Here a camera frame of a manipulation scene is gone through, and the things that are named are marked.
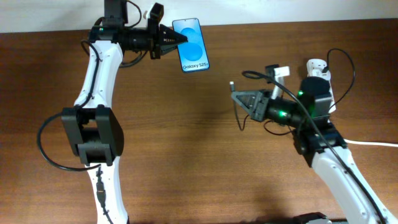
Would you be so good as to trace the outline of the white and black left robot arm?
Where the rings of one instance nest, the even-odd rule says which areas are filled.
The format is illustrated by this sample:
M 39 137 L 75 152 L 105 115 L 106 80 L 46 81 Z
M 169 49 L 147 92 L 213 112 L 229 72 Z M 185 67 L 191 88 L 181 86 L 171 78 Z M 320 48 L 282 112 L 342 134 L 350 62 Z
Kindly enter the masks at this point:
M 151 59 L 175 50 L 187 37 L 161 24 L 164 7 L 155 3 L 144 29 L 127 25 L 127 1 L 105 1 L 104 16 L 91 28 L 85 43 L 90 49 L 85 81 L 73 107 L 64 108 L 61 120 L 72 152 L 79 157 L 93 187 L 98 223 L 129 223 L 119 179 L 124 133 L 112 111 L 116 75 L 145 54 Z M 138 58 L 123 61 L 127 51 Z

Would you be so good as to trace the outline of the blue Galaxy smartphone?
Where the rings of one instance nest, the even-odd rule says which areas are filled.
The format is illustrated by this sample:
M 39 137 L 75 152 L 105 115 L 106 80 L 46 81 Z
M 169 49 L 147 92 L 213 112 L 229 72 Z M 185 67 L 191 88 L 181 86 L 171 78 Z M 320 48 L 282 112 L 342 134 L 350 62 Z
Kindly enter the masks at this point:
M 187 37 L 187 42 L 178 45 L 180 64 L 184 73 L 208 70 L 210 62 L 205 41 L 197 18 L 180 19 L 172 22 L 175 32 Z

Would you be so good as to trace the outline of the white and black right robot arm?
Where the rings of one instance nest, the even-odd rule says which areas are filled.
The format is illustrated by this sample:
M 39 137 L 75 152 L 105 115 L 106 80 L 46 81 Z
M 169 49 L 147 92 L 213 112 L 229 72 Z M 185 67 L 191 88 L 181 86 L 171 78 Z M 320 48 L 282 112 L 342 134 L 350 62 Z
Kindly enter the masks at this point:
M 329 82 L 308 77 L 302 80 L 297 95 L 280 83 L 275 86 L 291 99 L 272 98 L 271 90 L 232 90 L 231 97 L 255 121 L 269 119 L 292 127 L 296 151 L 328 186 L 348 223 L 397 223 L 397 217 L 360 173 L 346 141 L 329 120 Z

